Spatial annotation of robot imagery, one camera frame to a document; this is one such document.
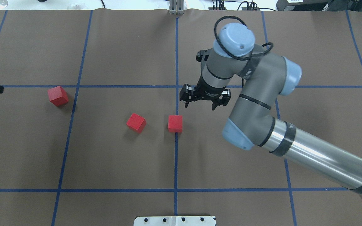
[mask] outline blue joint cap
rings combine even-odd
[[[234,124],[231,119],[227,119],[227,123],[223,129],[223,137],[235,146],[250,150],[254,144],[248,137]]]
[[[286,60],[286,81],[284,81],[283,90],[280,95],[287,96],[296,88],[299,84],[303,70],[301,67],[293,61],[283,57]]]
[[[254,33],[240,23],[229,23],[221,28],[218,34],[223,46],[234,56],[242,57],[250,53],[255,44]],[[217,43],[215,39],[213,42],[214,51],[220,56],[229,57]]]

